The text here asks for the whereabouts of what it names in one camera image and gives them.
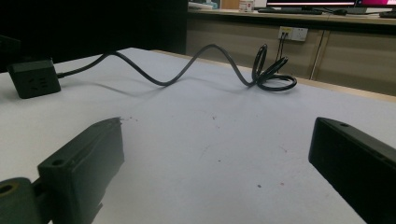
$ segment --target screw hole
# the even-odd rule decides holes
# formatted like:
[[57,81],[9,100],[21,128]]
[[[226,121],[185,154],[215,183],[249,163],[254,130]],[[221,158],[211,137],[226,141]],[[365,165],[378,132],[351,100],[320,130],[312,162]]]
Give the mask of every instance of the screw hole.
[[62,165],[63,163],[64,163],[63,160],[56,160],[56,161],[54,161],[54,162],[52,163],[52,165],[58,166],[58,165]]
[[11,185],[5,185],[5,186],[0,188],[0,194],[7,193],[10,190],[12,190],[12,186]]

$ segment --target monitor screen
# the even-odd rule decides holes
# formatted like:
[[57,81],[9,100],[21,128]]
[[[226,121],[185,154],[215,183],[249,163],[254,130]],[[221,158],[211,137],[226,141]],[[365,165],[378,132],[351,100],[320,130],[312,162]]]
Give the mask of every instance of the monitor screen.
[[354,7],[355,1],[354,0],[267,0],[267,6],[268,7]]
[[358,0],[357,7],[396,7],[396,0]]

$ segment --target wooden cabinet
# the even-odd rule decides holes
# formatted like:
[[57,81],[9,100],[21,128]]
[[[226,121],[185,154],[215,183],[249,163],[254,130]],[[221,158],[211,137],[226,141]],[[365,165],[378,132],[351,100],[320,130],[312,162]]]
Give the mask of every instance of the wooden cabinet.
[[[280,73],[396,96],[396,21],[223,12],[224,17],[220,11],[218,15],[208,12],[204,20],[188,18],[188,55],[205,45],[218,44],[238,65],[252,67],[258,48],[267,44],[265,66],[269,66],[276,59],[279,26],[307,27],[305,42],[285,41],[283,56],[288,56],[289,61]],[[350,32],[354,27],[360,28]],[[214,50],[202,58],[227,63]]]
[[396,37],[326,32],[312,79],[396,95]]

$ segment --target white table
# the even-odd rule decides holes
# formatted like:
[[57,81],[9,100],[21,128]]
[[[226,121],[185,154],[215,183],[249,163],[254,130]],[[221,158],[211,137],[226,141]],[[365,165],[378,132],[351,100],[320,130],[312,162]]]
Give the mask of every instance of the white table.
[[[163,81],[187,63],[122,53]],[[37,165],[54,151],[91,124],[121,117],[126,161],[94,223],[364,223],[308,162],[315,119],[341,120],[396,147],[393,102],[304,84],[248,89],[231,68],[211,63],[195,63],[167,88],[116,57],[60,82],[61,92],[22,100],[0,75],[0,180],[37,179]]]

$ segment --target electrical socket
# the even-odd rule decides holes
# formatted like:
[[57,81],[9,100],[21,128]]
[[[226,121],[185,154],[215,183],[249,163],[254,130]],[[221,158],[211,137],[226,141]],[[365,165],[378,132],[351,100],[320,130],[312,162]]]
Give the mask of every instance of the electrical socket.
[[285,39],[291,40],[291,36],[293,34],[293,28],[288,26],[281,26],[277,38],[278,39],[282,38],[282,34],[286,34],[286,37],[284,37]]
[[286,34],[286,37],[284,38],[287,40],[305,41],[306,35],[308,34],[308,29],[281,26],[277,38],[278,39],[282,38],[282,34]]
[[293,33],[291,35],[291,40],[305,41],[307,34],[308,34],[308,29],[305,29],[305,28],[293,28]]

